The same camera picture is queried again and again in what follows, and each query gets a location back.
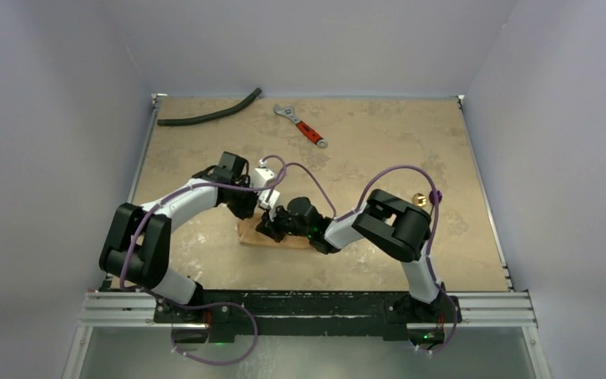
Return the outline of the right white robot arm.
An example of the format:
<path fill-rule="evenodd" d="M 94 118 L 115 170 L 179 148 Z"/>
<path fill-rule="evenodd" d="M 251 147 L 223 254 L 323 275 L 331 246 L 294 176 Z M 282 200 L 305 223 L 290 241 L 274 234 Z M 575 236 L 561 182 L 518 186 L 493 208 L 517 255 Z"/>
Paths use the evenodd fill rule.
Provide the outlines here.
<path fill-rule="evenodd" d="M 276 243 L 286 237 L 303 238 L 323 254 L 338 253 L 362 239 L 371 242 L 400 262 L 413 315 L 430 321 L 443 308 L 442 282 L 432 272 L 428 258 L 431 222 L 424 209 L 375 189 L 356 212 L 339 219 L 322 216 L 307 197 L 295 197 L 286 206 L 264 212 L 255 230 Z"/>

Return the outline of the purple spoon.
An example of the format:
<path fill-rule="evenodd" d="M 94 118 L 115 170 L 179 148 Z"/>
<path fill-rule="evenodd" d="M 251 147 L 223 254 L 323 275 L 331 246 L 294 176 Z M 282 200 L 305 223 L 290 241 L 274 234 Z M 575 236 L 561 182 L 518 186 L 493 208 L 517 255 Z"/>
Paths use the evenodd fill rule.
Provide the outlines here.
<path fill-rule="evenodd" d="M 428 195 L 429 202 L 433 204 L 439 204 L 443 199 L 443 194 L 439 189 L 432 190 Z"/>

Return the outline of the orange cloth napkin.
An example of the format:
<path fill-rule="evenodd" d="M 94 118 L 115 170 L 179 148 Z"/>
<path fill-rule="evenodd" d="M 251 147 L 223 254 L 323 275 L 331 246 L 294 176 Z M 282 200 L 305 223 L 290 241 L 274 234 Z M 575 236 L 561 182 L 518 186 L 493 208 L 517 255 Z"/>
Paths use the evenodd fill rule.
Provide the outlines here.
<path fill-rule="evenodd" d="M 304 237 L 286 235 L 282 241 L 276 242 L 272 238 L 256 230 L 260 217 L 239 220 L 237 223 L 238 241 L 244 246 L 261 246 L 276 249 L 312 250 L 309 241 Z"/>

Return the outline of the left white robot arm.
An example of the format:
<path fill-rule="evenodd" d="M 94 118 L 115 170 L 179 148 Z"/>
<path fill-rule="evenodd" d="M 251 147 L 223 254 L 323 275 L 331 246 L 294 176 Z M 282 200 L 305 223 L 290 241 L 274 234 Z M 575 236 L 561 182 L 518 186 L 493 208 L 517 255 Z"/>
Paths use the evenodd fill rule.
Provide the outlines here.
<path fill-rule="evenodd" d="M 204 312 L 203 288 L 170 266 L 172 234 L 193 217 L 226 205 L 240 220 L 253 216 L 258 195 L 250 189 L 247 159 L 224 152 L 218 164 L 196 173 L 181 188 L 143 205 L 115 211 L 99 267 L 172 301 L 173 312 L 193 323 Z"/>

